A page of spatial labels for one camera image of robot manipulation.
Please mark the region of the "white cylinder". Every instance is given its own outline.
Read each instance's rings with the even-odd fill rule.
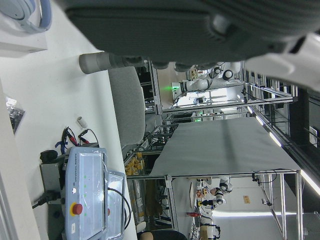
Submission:
[[[86,121],[82,118],[82,116],[78,117],[76,120],[83,129],[86,129],[88,127]]]

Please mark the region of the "white headphones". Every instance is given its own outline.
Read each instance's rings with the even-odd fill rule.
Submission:
[[[29,21],[29,17],[36,9],[35,0],[0,0],[0,11],[16,20],[28,33],[42,33],[51,26],[52,13],[50,0],[40,0],[40,3],[42,13],[39,26]]]

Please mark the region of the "gray fabric surface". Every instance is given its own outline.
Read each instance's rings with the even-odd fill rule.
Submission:
[[[300,169],[253,117],[181,123],[151,176]]]
[[[145,133],[145,100],[133,66],[109,72],[121,146],[139,143]]]

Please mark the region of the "white box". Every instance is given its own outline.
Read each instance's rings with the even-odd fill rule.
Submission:
[[[38,25],[41,13],[39,1],[36,0],[36,3],[36,9],[29,20]],[[0,23],[0,57],[20,57],[48,49],[45,32],[30,34],[2,12],[0,12]]]

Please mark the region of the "label sticker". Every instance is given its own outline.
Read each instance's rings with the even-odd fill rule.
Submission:
[[[76,232],[76,224],[72,223],[71,225],[71,234],[74,234]]]
[[[244,201],[245,204],[250,204],[251,203],[249,196],[243,196],[243,201]]]

